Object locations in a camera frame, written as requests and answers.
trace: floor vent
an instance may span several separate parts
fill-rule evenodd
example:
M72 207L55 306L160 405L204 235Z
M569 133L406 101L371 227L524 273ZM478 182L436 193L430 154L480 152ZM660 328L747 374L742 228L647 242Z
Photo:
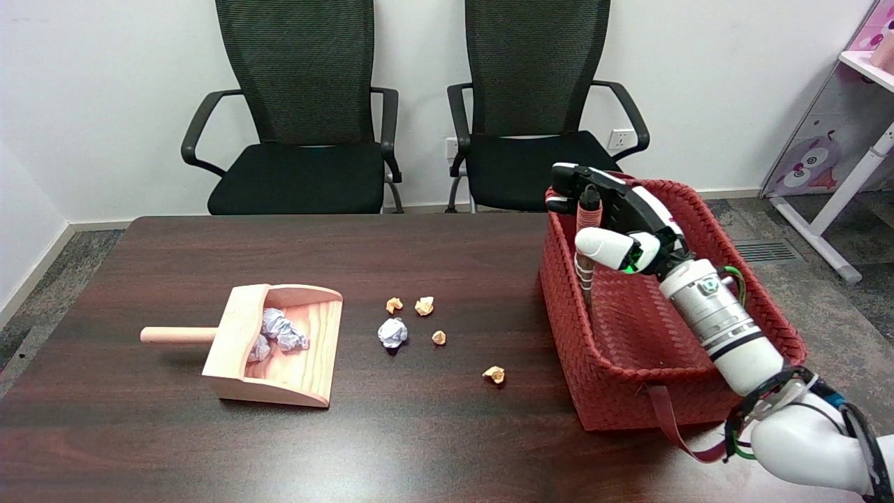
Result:
M801 254L785 239L733 241L733 244L749 263L781 264L804 261Z

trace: crumpled paper ball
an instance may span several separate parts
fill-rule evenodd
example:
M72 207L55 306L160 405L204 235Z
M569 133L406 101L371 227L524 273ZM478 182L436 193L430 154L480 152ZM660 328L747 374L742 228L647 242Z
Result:
M442 330L438 330L432 335L432 342L437 345L447 344L447 334L443 333Z
M419 316L428 316L434 311L434 297L422 297L416 301L416 312Z
M251 347L248 362L261 362L270 355L270 345L264 336L257 336L255 344Z
M275 339L280 349L291 351L296 347L308 349L310 342L308 336L299 332L291 324L291 320L285 317L285 313L278 309L264 309L264 321L261 323L261 335Z
M481 377L489 377L493 379L494 383L500 384L501 382L503 382L504 379L506 379L506 369L494 365L490 369L487 369L485 373L481 374Z
M390 318L379 327L379 340L382 345L394 349L407 340L407 326L400 318Z
M403 309L403 303L401 302L401 299L397 297L392 297L385 303L385 310L388 311L388 314L394 314L395 310L401 309Z

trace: robotic arm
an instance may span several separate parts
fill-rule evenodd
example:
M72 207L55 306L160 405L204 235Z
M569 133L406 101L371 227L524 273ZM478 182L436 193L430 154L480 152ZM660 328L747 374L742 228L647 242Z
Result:
M603 200L603 227L581 229L578 253L610 269L653 274L742 402L726 422L727 458L752 421L754 459L782 480L894 502L894 435L876 438L860 411L815 374L790 367L708 260L697 260L670 212L643 187L572 164L552 168L551 211L573 213L583 190Z

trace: green cable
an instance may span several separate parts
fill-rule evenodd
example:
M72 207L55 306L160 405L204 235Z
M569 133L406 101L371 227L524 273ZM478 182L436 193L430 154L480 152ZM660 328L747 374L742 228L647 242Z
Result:
M733 444L735 445L736 454L737 454L739 457L741 457L741 458L743 458L743 459L747 459L748 461L757 461L757 457L755 457L755 455L753 455L753 454L751 454L751 453L748 453L748 452L745 452L744 450L742 450L742 447L739 446L739 444L738 444L738 431L733 431L733 432L732 432L732 438L733 438Z
M745 305L747 297L745 277L742 275L742 272L732 266L726 266L725 268L723 268L723 270L736 277L736 286L738 288L738 302L742 305Z

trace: chair leg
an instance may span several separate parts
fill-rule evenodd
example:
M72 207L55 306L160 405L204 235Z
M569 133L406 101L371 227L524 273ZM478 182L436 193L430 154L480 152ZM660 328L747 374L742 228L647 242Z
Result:
M473 215L478 212L478 204L475 202L475 198L472 197L471 187L468 189L468 212Z
M403 213L403 203L401 203L401 194L397 192L397 185L390 180L385 183L388 183L388 186L392 189L392 196L394 196L394 213Z
M450 198L447 200L447 209L444 213L458 213L456 210L456 191L460 187L460 180L462 180L462 175L453 179L453 185L450 188Z

